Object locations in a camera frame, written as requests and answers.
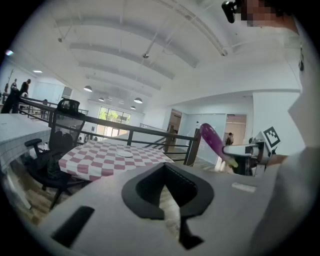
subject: recessed light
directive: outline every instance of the recessed light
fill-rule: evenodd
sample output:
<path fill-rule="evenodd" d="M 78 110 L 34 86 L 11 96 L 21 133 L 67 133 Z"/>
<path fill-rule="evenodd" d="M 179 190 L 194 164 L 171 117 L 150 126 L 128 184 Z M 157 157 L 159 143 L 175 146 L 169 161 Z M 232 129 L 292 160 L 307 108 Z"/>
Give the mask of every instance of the recessed light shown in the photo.
<path fill-rule="evenodd" d="M 92 92 L 92 88 L 90 85 L 85 86 L 83 89 L 87 92 L 90 92 L 90 93 Z"/>
<path fill-rule="evenodd" d="M 13 54 L 14 52 L 12 51 L 12 50 L 6 50 L 5 51 L 5 54 L 6 55 L 8 55 L 8 56 L 10 56 L 11 54 Z"/>
<path fill-rule="evenodd" d="M 135 98 L 134 102 L 141 104 L 142 103 L 142 99 L 141 98 Z"/>

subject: white ceiling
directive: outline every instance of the white ceiling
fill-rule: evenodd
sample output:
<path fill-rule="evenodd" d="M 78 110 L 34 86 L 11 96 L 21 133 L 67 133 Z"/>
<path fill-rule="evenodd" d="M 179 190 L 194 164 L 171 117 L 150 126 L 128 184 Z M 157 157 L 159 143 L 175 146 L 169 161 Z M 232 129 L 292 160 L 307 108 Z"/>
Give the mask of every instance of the white ceiling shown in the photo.
<path fill-rule="evenodd" d="M 109 96 L 129 108 L 140 97 L 143 112 L 164 85 L 194 68 L 253 49 L 299 47 L 286 29 L 228 23 L 222 2 L 51 1 L 21 31 L 12 58 L 81 92 L 90 85 L 94 101 Z"/>

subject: chair armrest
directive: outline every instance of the chair armrest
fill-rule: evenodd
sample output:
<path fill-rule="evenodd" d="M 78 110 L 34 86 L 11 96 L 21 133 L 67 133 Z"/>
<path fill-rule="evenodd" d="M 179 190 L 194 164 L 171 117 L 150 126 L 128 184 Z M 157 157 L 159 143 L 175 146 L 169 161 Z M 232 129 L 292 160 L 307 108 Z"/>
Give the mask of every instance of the chair armrest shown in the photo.
<path fill-rule="evenodd" d="M 31 147 L 31 146 L 35 146 L 35 145 L 38 145 L 39 143 L 42 142 L 42 139 L 40 138 L 34 138 L 34 139 L 31 139 L 31 140 L 28 140 L 24 143 L 24 145 L 28 148 L 28 147 Z"/>

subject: white plate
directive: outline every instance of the white plate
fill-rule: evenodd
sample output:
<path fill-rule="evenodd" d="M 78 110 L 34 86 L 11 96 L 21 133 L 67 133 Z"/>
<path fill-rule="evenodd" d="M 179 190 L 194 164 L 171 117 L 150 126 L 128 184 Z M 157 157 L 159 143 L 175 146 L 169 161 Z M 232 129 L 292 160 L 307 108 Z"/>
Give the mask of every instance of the white plate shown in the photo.
<path fill-rule="evenodd" d="M 124 151 L 124 150 L 117 150 L 116 154 L 124 158 L 132 158 L 134 156 L 134 154 L 132 154 L 131 152 Z"/>

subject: window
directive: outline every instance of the window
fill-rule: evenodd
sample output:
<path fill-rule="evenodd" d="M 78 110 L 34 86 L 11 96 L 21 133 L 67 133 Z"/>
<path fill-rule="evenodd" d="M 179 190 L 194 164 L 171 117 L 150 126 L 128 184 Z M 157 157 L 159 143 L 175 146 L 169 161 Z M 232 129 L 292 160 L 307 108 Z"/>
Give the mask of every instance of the window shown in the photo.
<path fill-rule="evenodd" d="M 111 108 L 100 107 L 99 119 L 128 125 L 130 123 L 131 114 L 118 111 Z M 123 134 L 127 134 L 127 130 L 116 129 L 113 127 L 99 125 L 97 126 L 96 133 L 104 136 L 115 137 Z"/>

